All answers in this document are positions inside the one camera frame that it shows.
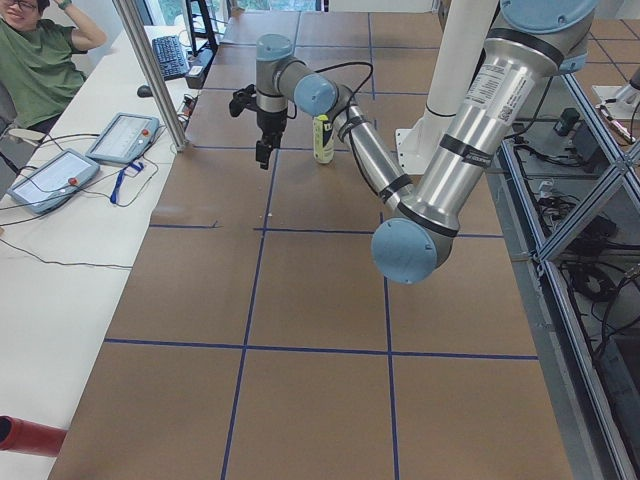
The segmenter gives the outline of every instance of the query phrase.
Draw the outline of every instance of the person's arm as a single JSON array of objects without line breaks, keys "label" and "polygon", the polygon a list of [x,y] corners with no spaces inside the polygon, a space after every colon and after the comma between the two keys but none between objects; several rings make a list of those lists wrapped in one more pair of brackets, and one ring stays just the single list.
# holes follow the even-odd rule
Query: person's arm
[{"label": "person's arm", "polygon": [[[58,5],[63,3],[63,1],[64,0],[54,0]],[[65,7],[64,13],[66,13],[73,23],[76,24],[76,27],[78,27],[71,32],[71,42],[78,50],[91,50],[107,41],[107,35],[100,27],[73,3],[69,3]]]}]

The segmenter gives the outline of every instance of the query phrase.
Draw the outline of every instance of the red cup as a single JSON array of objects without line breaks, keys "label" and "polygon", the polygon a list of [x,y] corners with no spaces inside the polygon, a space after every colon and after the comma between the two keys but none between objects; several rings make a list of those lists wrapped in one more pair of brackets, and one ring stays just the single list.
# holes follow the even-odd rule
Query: red cup
[{"label": "red cup", "polygon": [[8,416],[0,417],[0,450],[56,457],[66,430]]}]

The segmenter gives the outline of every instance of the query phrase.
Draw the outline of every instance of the computer mouse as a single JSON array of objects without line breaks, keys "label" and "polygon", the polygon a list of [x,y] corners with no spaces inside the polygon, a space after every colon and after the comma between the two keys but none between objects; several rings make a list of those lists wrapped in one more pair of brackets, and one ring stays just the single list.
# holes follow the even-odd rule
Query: computer mouse
[{"label": "computer mouse", "polygon": [[149,85],[140,85],[136,93],[140,98],[153,96],[153,93],[151,93],[151,87],[149,87]]}]

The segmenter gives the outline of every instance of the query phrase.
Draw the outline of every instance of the eyeglasses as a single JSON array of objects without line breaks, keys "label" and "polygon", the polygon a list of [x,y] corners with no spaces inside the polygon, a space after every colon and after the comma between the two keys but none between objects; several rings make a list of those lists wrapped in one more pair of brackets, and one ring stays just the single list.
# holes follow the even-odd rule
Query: eyeglasses
[{"label": "eyeglasses", "polygon": [[36,5],[33,5],[32,3],[29,3],[29,2],[25,2],[23,0],[3,0],[2,3],[4,3],[7,7],[17,4],[18,8],[23,13],[33,13],[33,11],[38,8]]}]

